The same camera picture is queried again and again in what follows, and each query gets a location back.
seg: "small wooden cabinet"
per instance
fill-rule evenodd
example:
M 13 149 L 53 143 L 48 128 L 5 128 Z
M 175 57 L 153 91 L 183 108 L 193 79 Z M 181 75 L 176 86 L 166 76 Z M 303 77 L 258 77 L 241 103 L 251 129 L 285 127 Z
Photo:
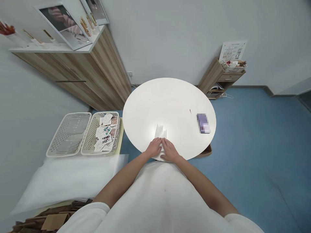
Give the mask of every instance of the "small wooden cabinet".
M 219 60 L 214 58 L 209 68 L 202 77 L 198 88 L 209 98 L 218 99 L 228 88 L 230 88 L 242 75 L 246 73 L 243 70 L 241 73 L 225 73 L 223 67 L 221 66 Z M 211 88 L 219 83 L 224 90 L 218 89 L 211 91 Z
M 108 26 L 94 37 L 92 45 L 76 51 L 66 44 L 10 51 L 94 109 L 122 110 L 131 93 L 129 78 Z

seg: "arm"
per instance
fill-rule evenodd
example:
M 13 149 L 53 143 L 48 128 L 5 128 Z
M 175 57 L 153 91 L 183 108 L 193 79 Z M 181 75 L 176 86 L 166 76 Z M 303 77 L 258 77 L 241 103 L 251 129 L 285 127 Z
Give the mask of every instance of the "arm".
M 181 172 L 193 184 L 208 207 L 219 213 L 222 217 L 231 213 L 239 214 L 231 202 L 202 172 L 178 154 L 174 145 L 169 140 L 163 138 L 162 144 L 166 155 L 161 155 L 161 158 L 177 165 Z
M 110 208 L 122 197 L 136 179 L 139 171 L 151 157 L 161 152 L 160 138 L 153 139 L 147 150 L 122 168 L 97 194 L 93 202 L 104 202 Z

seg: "white basket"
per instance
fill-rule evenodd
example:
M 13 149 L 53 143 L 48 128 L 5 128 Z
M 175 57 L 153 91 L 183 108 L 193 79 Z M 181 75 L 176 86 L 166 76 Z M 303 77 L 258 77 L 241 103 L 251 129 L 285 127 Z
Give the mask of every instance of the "white basket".
M 247 68 L 247 65 L 245 67 L 229 67 L 227 62 L 228 61 L 238 61 L 237 59 L 224 59 L 221 62 L 221 66 L 223 67 L 225 73 L 241 73 L 245 68 Z
M 113 117 L 118 118 L 117 126 L 116 126 L 116 134 L 115 134 L 115 138 L 113 141 L 113 147 L 111 151 L 115 151 L 117 149 L 120 130 L 121 130 L 121 121 L 122 121 L 121 118 L 119 117 L 119 113 L 118 112 L 97 112 L 92 116 L 91 122 L 88 126 L 85 139 L 83 141 L 82 148 L 81 148 L 82 155 L 102 155 L 102 154 L 108 154 L 111 152 L 111 151 L 102 151 L 102 152 L 94 151 L 94 145 L 97 142 L 96 130 L 99 127 L 99 119 L 101 117 L 104 117 L 107 113 L 111 113 Z
M 69 113 L 65 115 L 50 143 L 46 152 L 46 157 L 67 157 L 76 155 L 81 149 L 91 116 L 92 114 L 88 112 Z M 65 143 L 68 139 L 73 137 L 81 138 L 81 140 L 78 139 L 80 141 L 78 142 L 76 150 L 68 151 L 68 153 L 59 152 L 58 150 L 62 143 Z

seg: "table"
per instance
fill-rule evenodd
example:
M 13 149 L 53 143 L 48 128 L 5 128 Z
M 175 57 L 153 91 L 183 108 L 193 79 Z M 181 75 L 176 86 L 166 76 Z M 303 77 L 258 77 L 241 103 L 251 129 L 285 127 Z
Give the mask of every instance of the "table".
M 197 113 L 207 115 L 210 134 L 200 133 Z M 158 78 L 136 88 L 123 109 L 125 132 L 141 152 L 153 140 L 157 124 L 167 129 L 167 139 L 188 160 L 211 143 L 216 130 L 216 115 L 210 100 L 194 85 L 180 79 Z M 161 154 L 154 159 L 163 161 Z

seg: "framed photo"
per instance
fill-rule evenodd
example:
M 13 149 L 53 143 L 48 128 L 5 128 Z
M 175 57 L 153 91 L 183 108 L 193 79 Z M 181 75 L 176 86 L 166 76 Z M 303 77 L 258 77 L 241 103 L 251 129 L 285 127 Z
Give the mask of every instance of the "framed photo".
M 82 2 L 84 9 L 86 10 L 90 19 L 92 19 L 91 17 L 92 13 L 98 25 L 109 23 L 107 14 L 102 4 L 100 3 L 100 0 L 80 0 L 80 1 Z
M 64 3 L 54 2 L 34 6 L 34 8 L 72 50 L 77 50 L 92 43 L 91 39 L 79 26 L 79 21 L 73 18 Z

